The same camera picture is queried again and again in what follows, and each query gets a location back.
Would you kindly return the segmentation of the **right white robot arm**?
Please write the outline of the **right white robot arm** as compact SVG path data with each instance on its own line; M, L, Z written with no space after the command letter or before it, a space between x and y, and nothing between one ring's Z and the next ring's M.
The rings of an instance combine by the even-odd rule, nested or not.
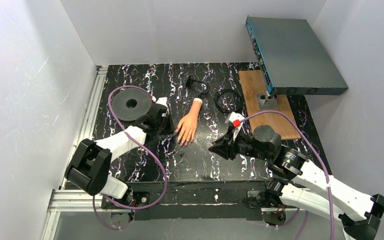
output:
M362 193L326 175L306 155L282 144L281 136L270 126L259 126L248 136L230 125L208 150L227 160L240 154L267 162L277 177L258 197L251 197L255 208L294 206L333 219L355 240L376 237L384 214L384 196Z

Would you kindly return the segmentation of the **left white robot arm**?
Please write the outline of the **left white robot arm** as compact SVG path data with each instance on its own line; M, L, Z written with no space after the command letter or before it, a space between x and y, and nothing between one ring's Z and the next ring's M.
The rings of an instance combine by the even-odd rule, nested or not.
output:
M168 104L167 97L160 97L124 131L99 140L83 139L65 170L65 178L91 196L102 194L130 200L133 195L130 186L109 175L111 163L156 137L174 132Z

